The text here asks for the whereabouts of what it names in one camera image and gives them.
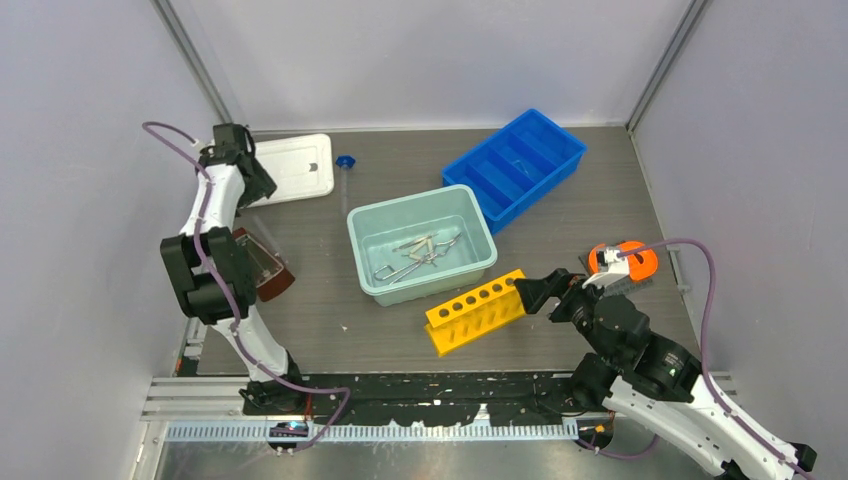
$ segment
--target light blue plastic bin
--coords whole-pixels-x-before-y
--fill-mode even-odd
[[[347,216],[347,229],[359,285],[384,307],[470,285],[498,259],[480,205],[465,185],[356,208]],[[460,232],[460,240],[447,255],[436,259],[436,266],[421,265],[394,285],[389,284],[393,279],[374,278],[374,271],[383,265],[399,270],[412,262],[401,256],[409,249],[392,249],[427,234],[437,233],[433,242],[438,243]]]

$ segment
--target metal tool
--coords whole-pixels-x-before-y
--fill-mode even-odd
[[[399,247],[393,248],[392,251],[397,252],[398,250],[403,250],[404,248],[414,247],[414,246],[418,245],[419,243],[426,242],[427,240],[433,238],[433,236],[434,235],[432,233],[428,233],[427,235],[424,235],[423,237],[419,237],[415,240],[412,240],[411,242],[406,242]]]
[[[384,281],[384,280],[388,280],[388,279],[390,279],[390,278],[394,277],[395,275],[400,275],[400,274],[401,274],[401,273],[403,273],[404,271],[406,271],[406,270],[408,270],[408,269],[410,269],[410,268],[412,268],[412,267],[414,267],[415,265],[418,265],[418,264],[420,264],[420,263],[421,263],[421,261],[420,261],[420,260],[416,260],[416,261],[414,261],[414,262],[410,263],[409,265],[407,265],[407,266],[405,266],[405,267],[401,268],[400,270],[395,270],[395,269],[394,269],[394,267],[392,267],[391,265],[383,265],[382,267],[378,268],[377,270],[374,270],[374,280],[377,280],[378,282],[382,282],[382,281]],[[388,271],[389,271],[389,274],[388,274],[388,275],[386,275],[385,277],[378,277],[378,276],[377,276],[377,274],[379,274],[379,273],[380,273],[380,272],[382,272],[383,270],[388,270]]]
[[[390,278],[394,278],[397,275],[400,275],[398,278],[395,278],[394,280],[392,280],[391,283],[389,283],[389,285],[394,285],[395,283],[399,282],[404,277],[406,277],[407,275],[409,275],[410,273],[412,273],[418,267],[420,267],[421,265],[423,265],[425,263],[429,263],[429,264],[431,264],[435,267],[436,263],[433,260],[435,260],[438,257],[444,257],[448,253],[448,250],[450,250],[452,246],[456,245],[456,242],[458,242],[460,237],[462,237],[462,232],[459,232],[458,234],[456,234],[455,237],[453,237],[450,240],[446,240],[444,242],[439,242],[439,243],[433,243],[433,241],[431,240],[433,238],[433,236],[434,236],[433,234],[427,234],[423,237],[419,237],[415,240],[412,240],[411,242],[404,243],[403,245],[401,245],[397,248],[394,248],[392,250],[393,252],[396,252],[398,250],[402,250],[404,248],[415,247],[409,253],[403,254],[403,256],[412,258],[415,261],[410,263],[409,265],[406,265],[405,267],[401,268],[400,270],[395,270],[394,267],[392,267],[391,265],[383,265],[382,267],[378,268],[377,270],[374,270],[374,272],[373,272],[374,279],[377,280],[378,282],[383,282],[383,281],[386,281]],[[420,256],[416,255],[415,252],[420,250],[424,245],[427,245],[429,247],[428,249],[430,251],[428,253],[424,254],[424,255],[420,255]],[[445,249],[442,252],[436,252],[436,249],[438,247],[445,247]],[[378,276],[380,274],[380,272],[382,272],[384,270],[388,270],[389,274],[382,276],[382,277]]]
[[[433,246],[434,247],[448,247],[448,248],[445,249],[445,253],[447,253],[447,251],[450,250],[450,247],[456,245],[456,242],[459,241],[459,237],[461,237],[461,236],[462,236],[462,232],[459,232],[452,239],[444,241],[444,242],[435,243],[435,244],[433,244]]]
[[[389,285],[394,285],[397,282],[403,280],[404,277],[406,277],[410,273],[414,272],[418,267],[420,267],[421,265],[424,265],[425,263],[432,262],[433,259],[435,259],[436,257],[444,257],[444,256],[445,256],[445,252],[442,252],[442,253],[430,252],[427,255],[424,255],[423,257],[421,257],[421,260],[418,260],[417,262],[415,262],[415,264],[408,265],[407,267],[404,267],[404,269],[407,269],[408,267],[412,267],[412,268],[409,268],[408,270],[406,270],[406,272],[404,274],[402,274],[398,278],[389,282]]]

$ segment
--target orange object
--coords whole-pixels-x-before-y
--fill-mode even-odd
[[[605,243],[597,245],[589,252],[589,271],[592,274],[598,273],[598,257],[595,255],[599,248],[604,248]],[[617,245],[622,252],[633,250],[634,248],[644,247],[642,242],[628,241]],[[645,250],[635,255],[627,256],[627,264],[630,266],[630,280],[641,282],[651,275],[657,273],[660,262],[656,252],[653,250]]]

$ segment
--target metal frame edge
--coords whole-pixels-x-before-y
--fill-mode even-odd
[[[227,108],[227,104],[218,87],[215,85],[212,75],[203,63],[203,59],[195,48],[194,43],[192,43],[188,31],[180,20],[171,0],[150,0],[150,3],[156,9],[159,17],[162,19],[162,23],[168,29],[168,33],[174,40],[177,49],[182,54],[186,65],[192,75],[194,75],[195,80],[197,80],[198,86],[203,91],[212,109],[215,110],[221,122],[232,123],[233,116]]]
[[[712,0],[691,0],[689,3],[689,8],[680,20],[677,29],[674,31],[674,35],[671,36],[668,47],[666,47],[663,56],[660,58],[660,62],[654,69],[654,73],[651,74],[651,79],[648,80],[648,84],[639,97],[639,101],[636,102],[636,107],[633,109],[633,113],[630,114],[630,119],[625,124],[629,133],[633,133],[636,127],[639,126],[639,122],[645,116],[645,112],[648,110],[651,101],[654,99],[657,91],[659,91],[668,72],[674,66],[680,52],[686,46],[686,42],[691,38],[692,32],[695,31],[698,22],[711,3]]]

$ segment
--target blue plastic crate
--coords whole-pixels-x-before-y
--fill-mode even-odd
[[[445,186],[468,185],[492,235],[574,173],[586,145],[535,109],[442,170]]]

